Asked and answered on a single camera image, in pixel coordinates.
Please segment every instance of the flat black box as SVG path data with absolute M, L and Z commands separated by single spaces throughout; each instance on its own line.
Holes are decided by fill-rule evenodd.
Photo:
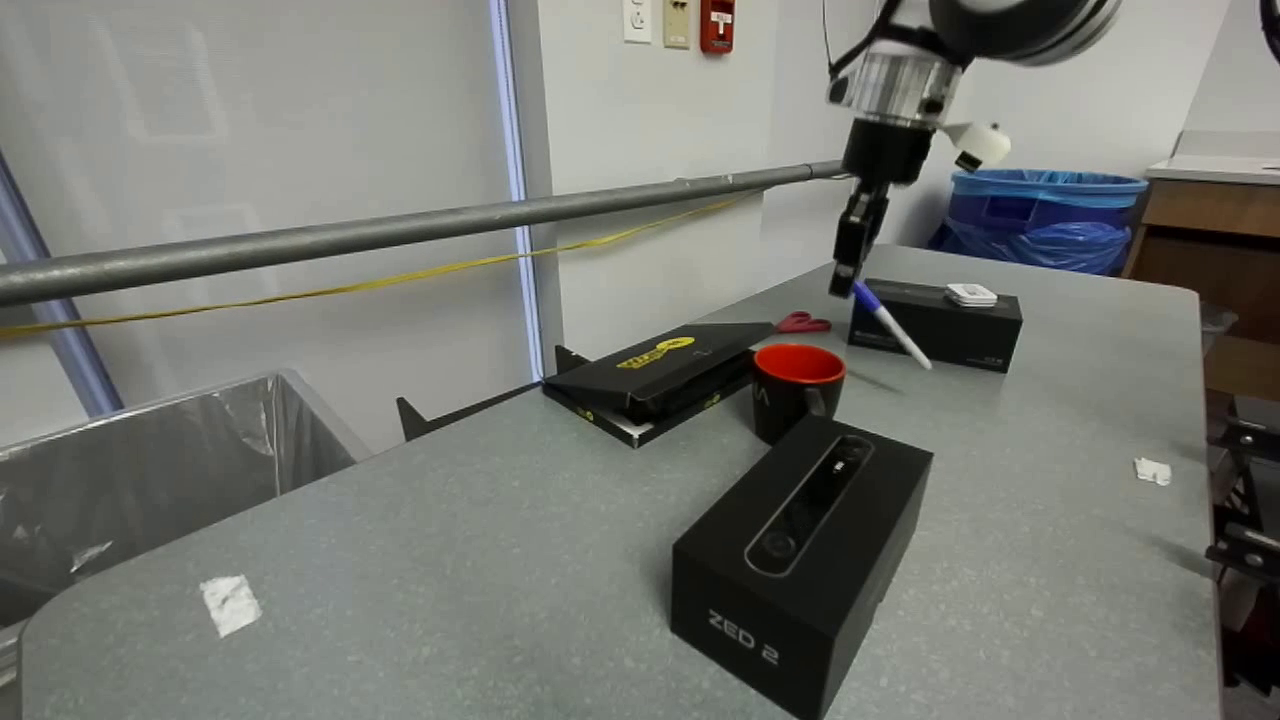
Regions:
M 999 298 L 994 310 L 960 310 L 949 300 L 949 288 L 889 280 L 869 284 L 895 324 L 923 349 L 923 357 L 1008 374 L 1016 335 L 1023 329 L 1016 298 Z M 901 351 L 901 343 L 869 314 L 852 314 L 846 343 Z
M 932 456 L 796 424 L 671 547 L 671 633 L 796 716 L 819 716 L 910 540 Z
M 558 349 L 542 398 L 625 443 L 646 443 L 751 381 L 751 343 L 770 324 L 679 324 L 599 362 Z

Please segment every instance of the metal rail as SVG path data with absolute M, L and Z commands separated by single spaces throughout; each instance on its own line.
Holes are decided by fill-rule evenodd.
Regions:
M 804 183 L 804 181 L 828 181 L 828 178 L 838 178 L 838 164 L 787 164 L 787 168 L 695 178 L 695 181 L 671 181 L 671 183 L 635 183 L 635 189 L 606 189 L 606 191 L 578 191 L 578 197 L 541 197 L 541 200 L 513 200 L 513 204 L 323 224 L 323 228 L 282 228 L 282 232 L 248 232 L 248 237 L 152 245 L 152 249 L 123 249 L 123 253 L 56 257 L 41 266 L 0 269 L 0 305 L 116 292 L 116 288 L 219 276 L 219 272 L 294 266 L 294 261 L 319 261 L 319 257 L 352 257 L 352 253 L 427 245 L 449 237 L 521 228 L 521 224 L 551 224 L 551 219 L 603 215 L 603 214 L 626 214 L 646 204 L 759 191 L 777 183 Z

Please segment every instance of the cable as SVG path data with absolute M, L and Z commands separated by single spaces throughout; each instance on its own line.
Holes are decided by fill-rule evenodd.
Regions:
M 728 207 L 748 204 L 742 197 L 720 200 L 720 204 L 695 204 L 687 214 L 676 215 L 660 215 L 646 224 L 630 224 L 606 237 L 589 237 L 589 239 L 569 239 L 555 249 L 530 249 L 530 261 L 541 257 L 584 257 L 584 253 L 603 253 L 617 245 L 630 245 L 644 237 L 656 237 L 665 228 L 679 228 L 705 215 L 720 215 Z M 391 292 L 391 288 L 412 288 L 412 284 L 427 284 L 427 280 L 445 280 L 445 276 L 471 276 L 471 272 L 489 272 L 500 266 L 521 266 L 521 257 L 471 257 L 471 261 L 452 261 L 452 266 L 427 266 L 427 269 L 412 269 L 412 272 L 391 272 L 391 276 L 373 276 L 373 280 L 352 280 L 352 284 L 327 284 L 327 288 L 308 288 L 308 292 L 278 292 L 278 298 L 257 298 L 257 300 L 225 300 L 225 305 L 187 305 L 187 310 L 163 310 L 163 314 L 123 314 L 123 315 L 93 315 L 93 320 L 61 320 L 61 324 L 0 324 L 0 349 L 3 343 L 20 343 L 44 333 L 61 333 L 61 329 L 119 329 L 119 324 L 152 324 L 152 320 L 174 320 L 174 315 L 212 315 L 212 314 L 241 314 L 241 310 L 271 310 L 271 305 L 301 305 L 301 300 L 327 300 L 327 298 L 365 298 L 365 292 Z

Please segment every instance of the gray table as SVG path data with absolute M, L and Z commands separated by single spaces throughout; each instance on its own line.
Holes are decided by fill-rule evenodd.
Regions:
M 1008 377 L 838 349 L 838 421 L 935 453 L 833 716 L 1216 716 L 1198 315 L 1175 288 L 878 249 L 1023 300 Z M 822 272 L 717 320 L 836 314 Z M 51 600 L 44 716 L 781 716 L 669 633 L 671 540 L 755 459 L 742 394 L 646 449 L 521 398 Z M 1173 466 L 1138 485 L 1135 456 Z M 197 584 L 265 622 L 215 641 Z

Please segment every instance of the white tag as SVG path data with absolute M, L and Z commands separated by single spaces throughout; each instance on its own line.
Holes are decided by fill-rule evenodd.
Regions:
M 265 618 L 243 576 L 212 576 L 201 584 L 215 635 L 243 633 Z
M 1173 481 L 1173 468 L 1161 459 L 1149 459 L 1149 456 L 1132 459 L 1132 471 L 1135 471 L 1135 481 L 1161 485 L 1161 488 L 1167 488 L 1167 481 Z

